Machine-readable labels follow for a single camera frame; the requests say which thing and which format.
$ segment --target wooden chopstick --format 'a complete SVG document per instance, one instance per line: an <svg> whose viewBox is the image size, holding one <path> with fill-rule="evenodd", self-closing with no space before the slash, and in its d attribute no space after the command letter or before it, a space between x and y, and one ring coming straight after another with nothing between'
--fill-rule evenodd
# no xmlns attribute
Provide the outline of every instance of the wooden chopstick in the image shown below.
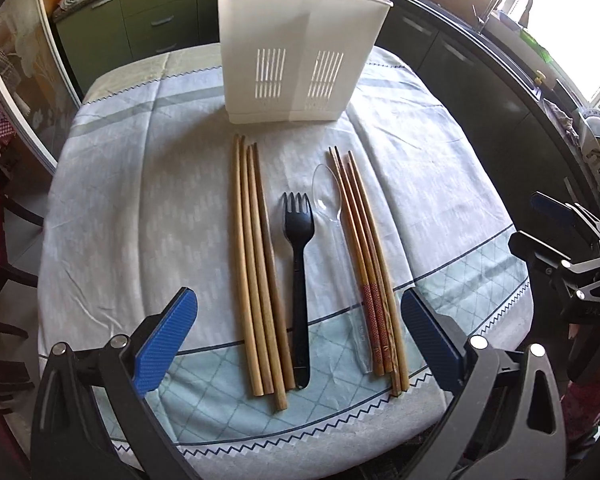
<svg viewBox="0 0 600 480"><path fill-rule="evenodd" d="M386 321L384 320L384 311L382 310L382 303L380 301L380 295L378 291L378 282L376 281L376 274L374 273L374 266L371 259L371 251L369 244L365 236L365 228L363 224L363 209L360 203L360 197L354 192L354 187L350 182L349 175L340 160L340 154L338 148L335 148L336 156L338 157L338 163L341 166L342 173L344 175L345 186L347 193L349 194L349 205L353 212L353 220L358 232L358 239L360 240L360 246L362 247L362 257L364 259L366 273L369 280L369 293L371 294L371 301L373 302L374 311L376 313L376 321L378 323L378 335L380 338L380 348L382 350L382 364L384 365L385 372L391 372L394 369L391 361L391 347L389 345L389 336L386 331Z"/></svg>
<svg viewBox="0 0 600 480"><path fill-rule="evenodd" d="M389 348L388 348L388 357L391 360L391 384L392 384L392 393L394 396L399 396L402 393L400 387L400 371L398 367L398 359L395 352L395 341L394 341L394 331L392 329L391 318L389 314L389 309L387 307L386 294L384 292L384 284L382 280L382 274L380 272L380 264L378 262L378 251L376 249L376 244L373 240L373 235L371 233L371 227L369 225L368 218L368 204L365 205L362 199L362 193L360 191L362 182L360 181L360 176L356 174L353 170L353 165L351 162L351 152L349 152L349 163L347 165L349 169L349 173L351 174L352 188L354 191L354 198L356 203L358 204L358 208L360 210L360 217L362 218L362 227L364 229L364 236L366 239L366 243L369 246L369 252L371 255L371 264L372 264L372 275L373 279L370 280L371 293L374 298L374 303L376 305L380 305L382 308L382 319L378 319L378 324L384 322L384 329L386 330L386 334L388 337ZM384 359L387 358L387 352L382 354Z"/></svg>
<svg viewBox="0 0 600 480"><path fill-rule="evenodd" d="M249 199L251 201L251 231L253 233L253 249L256 261L256 277L258 292L260 296L260 307L262 310L262 322L264 335L269 354L269 364L273 378L273 390L276 398L276 407L286 410L285 381L282 378L282 366L280 365L280 354L278 353L278 342L276 341L276 328L273 323L271 311L271 298L269 296L269 282L267 281L267 269L264 260L264 247L262 245L262 227L260 224L260 208L258 206L258 193L256 190L256 170L253 160L254 146L247 150L247 170L249 177Z"/></svg>
<svg viewBox="0 0 600 480"><path fill-rule="evenodd" d="M247 152L250 149L240 150L240 190L242 191L242 228L244 231L244 246L246 254L247 281L249 283L249 298L251 302L251 319L258 353L258 364L262 377L264 393L273 393L269 355L262 323L262 310L260 307L260 293L258 292L258 279L256 275L256 257L253 249L253 231L251 229L251 203L249 200L249 179L247 171Z"/></svg>
<svg viewBox="0 0 600 480"><path fill-rule="evenodd" d="M267 269L267 278L269 280L269 295L271 306L273 308L273 322L276 326L276 339L278 341L278 351L280 352L280 361L282 363L282 377L285 380L287 390L293 390L296 387L294 379L294 366L291 361L291 352L289 351L289 339L286 334L286 315L285 309L280 299L278 290L278 279L276 275L276 260L273 253L273 243L271 242L271 231L269 229L269 214L267 213L267 201L264 198L264 186L262 185L262 174L260 173L260 156L258 155L258 145L253 144L253 163L256 173L256 191L258 192L258 209L260 212L260 226L262 231L262 245L264 247L264 260Z"/></svg>
<svg viewBox="0 0 600 480"><path fill-rule="evenodd" d="M244 231L242 227L242 153L244 152L244 137L234 137L234 191L235 191L235 246L236 246L236 271L238 275L238 299L242 317L242 331L244 332L244 349L247 354L251 391L259 397L264 395L262 377L258 364L256 339L253 332L251 319L251 303L249 298L249 283L247 278L247 260L244 253Z"/></svg>
<svg viewBox="0 0 600 480"><path fill-rule="evenodd" d="M352 257L352 260L355 261L354 265L358 268L358 285L362 293L362 305L365 309L366 322L369 328L369 341L371 343L371 355L373 357L374 372L376 375L382 376L384 375L384 364L382 362L382 350L380 348L378 321L376 319L376 310L373 304L373 299L371 297L369 278L362 251L362 241L360 240L360 236L358 235L358 230L356 229L356 221L354 220L354 215L357 211L354 209L354 204L352 203L350 186L347 186L348 179L347 175L345 174L342 161L340 160L340 154L338 153L338 149L334 148L334 150L332 150L331 148L329 148L329 153L331 155L331 158L333 159L333 164L336 170L336 179L340 186L342 202L345 206L345 213L347 221L349 223L350 238L352 240L354 249L353 252L355 254L355 258Z"/></svg>
<svg viewBox="0 0 600 480"><path fill-rule="evenodd" d="M369 198L366 194L365 186L362 183L362 178L360 177L360 172L358 171L358 165L356 164L356 159L351 152L349 152L349 159L355 179L358 181L358 185L360 186L362 203L366 210L366 217L368 219L369 226L371 227L371 235L376 247L376 255L378 256L378 264L380 267L380 274L382 276L383 286L381 290L384 289L384 298L386 298L386 304L389 310L392 330L394 333L395 354L400 373L400 387L402 391L406 392L409 389L409 367L407 362L407 354L404 349L404 341L402 339L402 331L400 330L400 317L398 316L398 308L395 304L394 290L391 287L389 271L386 266L386 260L384 259L384 253L382 252L382 244L380 243L380 237L378 235L378 227L376 226L376 221L371 211Z"/></svg>

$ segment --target white plastic container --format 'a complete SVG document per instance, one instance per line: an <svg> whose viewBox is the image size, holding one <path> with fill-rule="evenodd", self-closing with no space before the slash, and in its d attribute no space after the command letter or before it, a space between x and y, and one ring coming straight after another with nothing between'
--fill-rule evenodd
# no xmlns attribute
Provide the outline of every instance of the white plastic container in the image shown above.
<svg viewBox="0 0 600 480"><path fill-rule="evenodd" d="M218 0L232 123L336 120L390 0Z"/></svg>

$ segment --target fork handle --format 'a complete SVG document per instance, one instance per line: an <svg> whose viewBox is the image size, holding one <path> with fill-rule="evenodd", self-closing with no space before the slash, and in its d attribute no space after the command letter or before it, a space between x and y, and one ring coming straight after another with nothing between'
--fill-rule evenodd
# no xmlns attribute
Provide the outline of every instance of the fork handle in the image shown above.
<svg viewBox="0 0 600 480"><path fill-rule="evenodd" d="M296 386L309 384L309 326L306 312L306 282L304 280L304 248L294 249L293 278L293 364Z"/></svg>

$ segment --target spoon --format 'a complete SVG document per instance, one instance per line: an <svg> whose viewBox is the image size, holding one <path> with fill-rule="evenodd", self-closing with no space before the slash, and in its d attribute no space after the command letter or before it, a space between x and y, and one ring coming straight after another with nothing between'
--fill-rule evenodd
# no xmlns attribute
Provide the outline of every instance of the spoon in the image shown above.
<svg viewBox="0 0 600 480"><path fill-rule="evenodd" d="M349 278L348 283L355 283L352 279L352 269L346 265L350 261L349 253L346 250L346 241L340 222L342 212L342 196L340 187L333 171L326 164L318 164L314 171L314 177L311 184L311 194L318 216L326 221L335 249L335 259L339 262L338 276L336 277L336 292L338 300L342 303L346 301L344 291L344 280ZM368 374L371 372L371 350L368 333L366 331L366 322L364 316L360 316L361 309L352 308L347 317L355 336L354 344L356 346L356 355L362 369L362 372Z"/></svg>

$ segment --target tablecloth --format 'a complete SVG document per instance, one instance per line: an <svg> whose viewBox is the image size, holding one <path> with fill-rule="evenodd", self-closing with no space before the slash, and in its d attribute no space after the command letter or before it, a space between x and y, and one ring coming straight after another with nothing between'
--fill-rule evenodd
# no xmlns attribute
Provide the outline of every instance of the tablecloth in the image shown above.
<svg viewBox="0 0 600 480"><path fill-rule="evenodd" d="M507 249L514 227L461 128L397 57L373 49L333 122L230 124L220 64L217 45L194 47L116 69L88 92L49 193L41 362L59 340L99 348L131 333L188 286L198 318L146 396L168 435L208 480L321 478L428 427L448 397L404 327L409 391L391 397L387 378L360 371L347 320L355 287L345 287L347 298L337 295L340 267L317 216L305 252L310 384L289 392L282 412L270 396L251 396L232 259L234 134L258 143L288 308L281 196L310 194L314 169L333 145L355 154L398 301L415 284L465 332L513 349L532 319L528 275ZM134 463L96 390L116 449Z"/></svg>

